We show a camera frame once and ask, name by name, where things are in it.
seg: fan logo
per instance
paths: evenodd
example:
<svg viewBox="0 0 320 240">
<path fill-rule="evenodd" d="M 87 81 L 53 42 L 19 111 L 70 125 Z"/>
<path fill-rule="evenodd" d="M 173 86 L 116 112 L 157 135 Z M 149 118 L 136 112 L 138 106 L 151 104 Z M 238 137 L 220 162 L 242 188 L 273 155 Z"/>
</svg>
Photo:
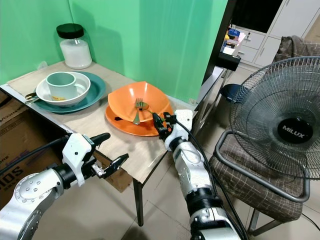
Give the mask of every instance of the fan logo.
<svg viewBox="0 0 320 240">
<path fill-rule="evenodd" d="M 292 128 L 290 127 L 286 127 L 286 125 L 283 125 L 282 129 L 286 130 L 287 132 L 295 135 L 295 136 L 298 136 L 299 138 L 304 138 L 305 134 L 302 134 L 300 132 L 297 132 L 297 131 L 294 131 Z"/>
</svg>

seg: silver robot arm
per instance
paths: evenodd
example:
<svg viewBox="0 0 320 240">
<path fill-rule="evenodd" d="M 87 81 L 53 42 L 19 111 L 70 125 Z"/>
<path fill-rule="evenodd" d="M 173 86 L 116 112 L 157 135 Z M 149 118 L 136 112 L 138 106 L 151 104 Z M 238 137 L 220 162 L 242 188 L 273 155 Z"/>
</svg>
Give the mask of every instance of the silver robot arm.
<svg viewBox="0 0 320 240">
<path fill-rule="evenodd" d="M 24 177 L 0 211 L 0 239 L 32 239 L 42 215 L 64 190 L 82 186 L 89 177 L 107 178 L 117 171 L 128 154 L 119 156 L 105 169 L 99 167 L 92 156 L 96 146 L 109 137 L 109 133 L 103 133 L 90 139 L 74 133 L 63 148 L 62 165 Z"/>
<path fill-rule="evenodd" d="M 164 114 L 171 131 L 153 115 L 153 122 L 168 151 L 173 152 L 175 168 L 180 179 L 180 187 L 190 215 L 192 240 L 240 240 L 235 227 L 223 209 L 223 203 L 204 166 L 204 157 L 188 141 L 188 133 L 178 124 L 178 120 L 188 130 L 192 128 L 191 110 L 176 110 L 175 116 Z"/>
</svg>

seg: orange plate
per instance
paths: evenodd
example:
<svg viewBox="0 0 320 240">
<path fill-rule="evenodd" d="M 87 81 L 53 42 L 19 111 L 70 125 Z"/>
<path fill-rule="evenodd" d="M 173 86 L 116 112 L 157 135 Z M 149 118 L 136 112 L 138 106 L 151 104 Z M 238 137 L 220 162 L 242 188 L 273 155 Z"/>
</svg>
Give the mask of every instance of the orange plate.
<svg viewBox="0 0 320 240">
<path fill-rule="evenodd" d="M 149 105 L 149 110 L 157 114 L 165 112 L 170 105 L 169 99 L 160 89 L 145 81 L 126 85 L 109 93 L 108 102 L 118 117 L 133 122 L 137 113 L 136 98 L 142 98 Z M 140 122 L 146 122 L 152 120 L 152 115 L 148 111 L 140 111 L 139 118 Z"/>
<path fill-rule="evenodd" d="M 166 110 L 164 110 L 164 112 L 173 114 L 173 110 L 170 105 Z M 153 136 L 159 135 L 156 128 L 154 127 L 153 120 L 141 122 L 139 125 L 134 125 L 132 122 L 126 121 L 124 119 L 116 120 L 118 116 L 111 110 L 110 106 L 106 107 L 105 117 L 106 119 L 108 119 L 109 123 L 111 123 L 114 127 L 116 127 L 117 129 L 127 134 L 132 134 L 132 135 L 137 135 L 142 137 L 153 137 Z"/>
</svg>

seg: green backdrop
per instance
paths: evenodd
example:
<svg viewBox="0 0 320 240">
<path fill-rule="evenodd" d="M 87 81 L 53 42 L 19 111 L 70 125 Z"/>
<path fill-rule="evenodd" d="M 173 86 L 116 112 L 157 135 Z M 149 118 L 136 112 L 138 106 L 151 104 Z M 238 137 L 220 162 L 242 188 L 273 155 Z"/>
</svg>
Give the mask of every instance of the green backdrop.
<svg viewBox="0 0 320 240">
<path fill-rule="evenodd" d="M 95 62 L 196 99 L 228 0 L 2 0 L 1 83 L 63 60 L 55 28 L 81 24 Z"/>
</svg>

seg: teal mug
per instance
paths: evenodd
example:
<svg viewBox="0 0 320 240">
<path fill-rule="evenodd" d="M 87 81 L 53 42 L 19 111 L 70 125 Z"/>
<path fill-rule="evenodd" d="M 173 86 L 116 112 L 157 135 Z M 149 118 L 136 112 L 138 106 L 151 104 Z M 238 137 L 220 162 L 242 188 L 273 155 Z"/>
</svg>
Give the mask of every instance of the teal mug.
<svg viewBox="0 0 320 240">
<path fill-rule="evenodd" d="M 51 98 L 54 101 L 64 101 L 78 96 L 77 88 L 86 88 L 76 83 L 76 77 L 68 72 L 58 71 L 51 73 L 45 79 L 48 84 Z"/>
</svg>

